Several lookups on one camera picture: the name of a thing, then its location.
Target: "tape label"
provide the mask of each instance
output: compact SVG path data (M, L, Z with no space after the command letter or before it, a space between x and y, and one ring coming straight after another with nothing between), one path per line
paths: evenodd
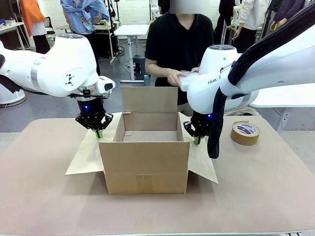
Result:
M236 128L242 134L250 135L250 134L256 133L256 129L253 126L251 126L250 124L241 123L241 124L238 124Z

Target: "packing tape roll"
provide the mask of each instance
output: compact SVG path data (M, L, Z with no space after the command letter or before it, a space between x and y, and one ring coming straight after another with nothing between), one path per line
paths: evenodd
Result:
M260 129L248 121L238 121L233 124L231 139L238 144L251 146L257 143Z

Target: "cardboard box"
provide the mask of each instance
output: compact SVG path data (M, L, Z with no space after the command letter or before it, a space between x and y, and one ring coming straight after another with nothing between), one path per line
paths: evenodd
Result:
M87 132L66 175L104 170L109 194L185 193L188 170L218 183L205 141L184 130L177 88L124 87L122 98L124 111L102 139Z

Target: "hand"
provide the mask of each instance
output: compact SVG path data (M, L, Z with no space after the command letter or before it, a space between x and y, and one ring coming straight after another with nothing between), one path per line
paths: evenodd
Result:
M238 36L240 35L240 32L241 32L241 30L240 30L240 29L237 29L237 30L235 31L235 33L234 33L233 39L237 39Z
M199 72L200 67L195 67L193 69L191 69L191 72Z
M276 26L276 22L274 21L271 26L270 26L270 30L274 31L275 30L275 26Z
M173 69L166 69L166 77L167 77L167 81L169 84L171 84L172 86L175 87L179 87L180 83L179 83L179 79L178 76L184 76L186 77L187 74L180 72L178 70L173 70Z
M281 21L279 21L279 27L282 26L285 22L287 22L287 18L283 18Z
M99 13L99 15L94 17L94 24L98 23L102 19L102 13Z

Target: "desk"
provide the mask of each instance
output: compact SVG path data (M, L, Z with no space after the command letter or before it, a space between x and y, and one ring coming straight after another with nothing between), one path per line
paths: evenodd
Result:
M136 54L138 54L138 36L146 35L149 30L149 25L124 25L115 30L116 36L127 36L129 49L129 63L131 80L120 80L121 83L143 83L143 80L135 80L133 72L132 44L131 37L136 39Z
M0 27L0 35L15 30L17 35L18 35L18 38L19 38L19 41L21 44L21 48L22 48L22 50L25 50L21 36L20 36L20 33L19 33L19 30L18 30L18 26L22 26L22 25L24 25L23 22L16 22L13 24L9 24L7 26L1 26Z
M315 177L267 121L258 143L233 142L224 117L219 184L189 174L187 194L108 195L103 172L65 176L87 130L39 119L0 153L0 234L300 232L315 228Z
M113 54L113 45L112 45L112 39L111 39L111 34L110 34L110 29L112 28L110 25L94 25L95 26L95 30L101 30L101 33L95 33L95 34L107 34L104 31L108 31L108 36L109 36L109 43L110 43L110 53L111 53L111 57L112 59L109 61L109 63L113 63L113 61L116 59L116 57L114 57ZM65 33L68 33L67 30L70 30L70 26L69 25L64 25L61 27L56 27L56 29L59 30L64 30Z
M315 107L314 92L315 84L265 88L259 91L258 97L251 106L259 108L284 108L276 126L276 131L281 133L294 107Z

